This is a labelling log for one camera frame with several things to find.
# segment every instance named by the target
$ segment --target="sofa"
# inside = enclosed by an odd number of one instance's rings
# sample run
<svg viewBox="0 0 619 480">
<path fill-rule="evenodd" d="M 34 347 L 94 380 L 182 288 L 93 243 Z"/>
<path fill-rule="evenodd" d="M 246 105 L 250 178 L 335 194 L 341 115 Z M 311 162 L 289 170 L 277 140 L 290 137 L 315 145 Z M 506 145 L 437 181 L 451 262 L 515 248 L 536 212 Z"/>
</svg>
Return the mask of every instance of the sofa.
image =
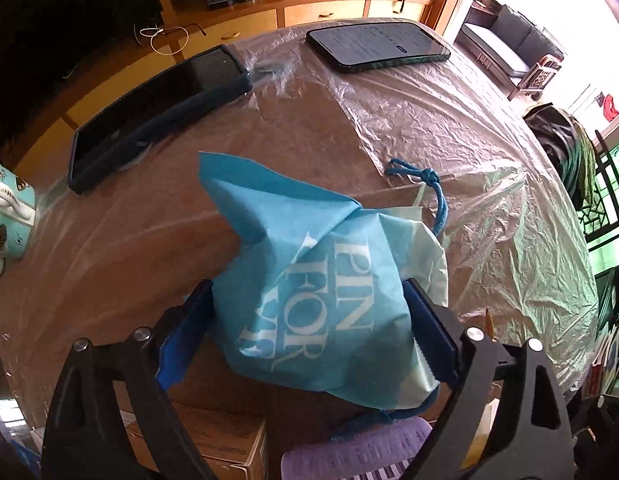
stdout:
<svg viewBox="0 0 619 480">
<path fill-rule="evenodd" d="M 457 38 L 510 93 L 538 99 L 558 73 L 565 54 L 546 30 L 503 6 L 490 28 L 464 23 Z"/>
</svg>

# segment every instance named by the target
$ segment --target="ceramic mug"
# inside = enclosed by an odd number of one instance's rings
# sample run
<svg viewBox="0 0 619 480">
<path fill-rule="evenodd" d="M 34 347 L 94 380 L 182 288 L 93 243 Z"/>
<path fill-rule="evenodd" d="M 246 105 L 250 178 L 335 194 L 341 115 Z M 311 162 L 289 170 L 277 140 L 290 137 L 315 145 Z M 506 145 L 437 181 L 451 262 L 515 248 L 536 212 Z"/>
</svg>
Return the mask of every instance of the ceramic mug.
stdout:
<svg viewBox="0 0 619 480">
<path fill-rule="evenodd" d="M 36 220 L 36 191 L 0 165 L 0 256 L 20 258 Z"/>
</svg>

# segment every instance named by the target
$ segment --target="round table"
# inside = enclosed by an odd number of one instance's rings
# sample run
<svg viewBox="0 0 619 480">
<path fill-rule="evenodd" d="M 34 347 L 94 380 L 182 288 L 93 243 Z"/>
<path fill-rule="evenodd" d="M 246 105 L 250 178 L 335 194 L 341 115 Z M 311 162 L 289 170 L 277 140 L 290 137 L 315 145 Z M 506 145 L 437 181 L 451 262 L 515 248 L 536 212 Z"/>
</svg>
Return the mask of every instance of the round table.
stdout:
<svg viewBox="0 0 619 480">
<path fill-rule="evenodd" d="M 75 339 L 104 344 L 151 326 L 237 253 L 237 236 L 198 182 L 199 151 L 252 158 L 378 208 L 411 205 L 421 189 L 384 176 L 390 158 L 435 169 L 449 205 L 449 307 L 478 326 L 489 307 L 502 342 L 541 339 L 563 389 L 585 368 L 597 304 L 585 240 L 522 118 L 452 46 L 446 62 L 342 75 L 305 43 L 316 26 L 236 43 L 253 91 L 173 132 L 93 192 L 67 189 L 68 145 L 42 164 L 31 182 L 42 192 L 36 232 L 0 278 L 0 353 L 30 425 L 45 424 Z M 431 189 L 421 204 L 432 226 Z M 209 341 L 169 393 L 191 406 L 266 414 L 273 460 L 360 411 L 237 376 Z"/>
</svg>

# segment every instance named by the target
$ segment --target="white cable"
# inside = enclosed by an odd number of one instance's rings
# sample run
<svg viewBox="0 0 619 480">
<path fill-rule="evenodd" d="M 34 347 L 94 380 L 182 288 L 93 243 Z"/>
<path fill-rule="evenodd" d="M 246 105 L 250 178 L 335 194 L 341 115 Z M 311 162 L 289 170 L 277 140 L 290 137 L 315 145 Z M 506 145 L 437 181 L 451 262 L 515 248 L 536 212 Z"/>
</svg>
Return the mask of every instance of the white cable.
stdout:
<svg viewBox="0 0 619 480">
<path fill-rule="evenodd" d="M 186 32 L 186 34 L 187 34 L 186 44 L 184 44 L 176 52 L 170 52 L 169 54 L 163 54 L 162 52 L 159 52 L 158 50 L 156 50 L 156 48 L 154 48 L 154 38 L 156 38 L 159 34 L 164 34 L 168 30 L 176 30 L 177 28 L 180 28 L 181 30 L 184 30 Z M 155 32 L 153 34 L 148 34 L 146 32 L 148 30 L 154 30 Z M 145 38 L 150 38 L 150 46 L 151 46 L 152 50 L 154 52 L 156 52 L 157 54 L 160 54 L 161 56 L 173 56 L 174 54 L 178 54 L 179 52 L 181 52 L 187 46 L 187 43 L 189 41 L 189 32 L 187 32 L 187 29 L 185 27 L 168 27 L 168 28 L 148 27 L 148 28 L 141 28 L 141 30 L 139 30 L 139 34 L 141 36 L 144 36 Z"/>
<path fill-rule="evenodd" d="M 116 171 L 127 171 L 127 170 L 133 168 L 134 166 L 136 166 L 150 152 L 150 149 L 152 148 L 153 145 L 154 145 L 153 142 L 148 142 L 147 143 L 147 147 L 144 150 L 142 150 L 141 153 L 136 155 L 132 160 L 130 160 L 128 162 L 125 162 L 125 164 L 120 166 Z"/>
<path fill-rule="evenodd" d="M 78 66 L 78 63 L 74 65 L 74 68 L 72 70 L 70 70 L 70 73 L 67 75 L 63 76 L 63 79 L 69 79 L 72 77 L 72 74 L 74 73 L 74 71 L 76 70 L 76 67 Z"/>
<path fill-rule="evenodd" d="M 136 23 L 134 23 L 134 39 L 136 40 L 136 43 L 138 43 L 138 44 L 139 44 L 139 46 L 143 46 L 143 44 L 141 43 L 141 41 L 139 41 L 138 34 L 136 34 Z"/>
</svg>

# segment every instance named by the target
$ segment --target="cardboard box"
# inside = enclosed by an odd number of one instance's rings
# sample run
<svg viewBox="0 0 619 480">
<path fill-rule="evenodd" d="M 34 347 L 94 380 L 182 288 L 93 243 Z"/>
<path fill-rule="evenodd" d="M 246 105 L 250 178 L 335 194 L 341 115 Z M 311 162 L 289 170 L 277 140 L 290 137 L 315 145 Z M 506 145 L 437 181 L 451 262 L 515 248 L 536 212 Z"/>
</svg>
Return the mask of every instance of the cardboard box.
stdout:
<svg viewBox="0 0 619 480">
<path fill-rule="evenodd" d="M 194 445 L 219 480 L 267 480 L 266 424 L 262 418 L 209 412 L 173 403 Z M 138 424 L 126 428 L 136 459 L 157 471 Z"/>
</svg>

